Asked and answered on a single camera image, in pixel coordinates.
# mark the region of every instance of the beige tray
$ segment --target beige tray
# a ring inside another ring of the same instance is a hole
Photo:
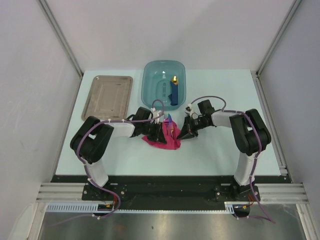
[[[130,76],[96,76],[86,100],[82,119],[95,116],[100,120],[127,117],[133,78]]]

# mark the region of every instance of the white wall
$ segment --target white wall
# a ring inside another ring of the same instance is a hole
[[[82,70],[257,70],[293,0],[48,0]]]
[[[35,0],[0,0],[0,239],[50,178],[80,79]]]
[[[285,158],[320,223],[320,1],[305,0],[261,76]]]

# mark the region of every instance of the plastic tub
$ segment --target plastic tub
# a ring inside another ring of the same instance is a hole
[[[176,76],[178,79],[177,105],[171,105],[169,95],[172,94],[171,80]],[[166,111],[178,109],[186,100],[186,69],[179,61],[157,60],[151,61],[144,67],[142,79],[142,102],[149,108],[155,99],[164,102]],[[155,103],[155,108],[160,110],[160,102]]]

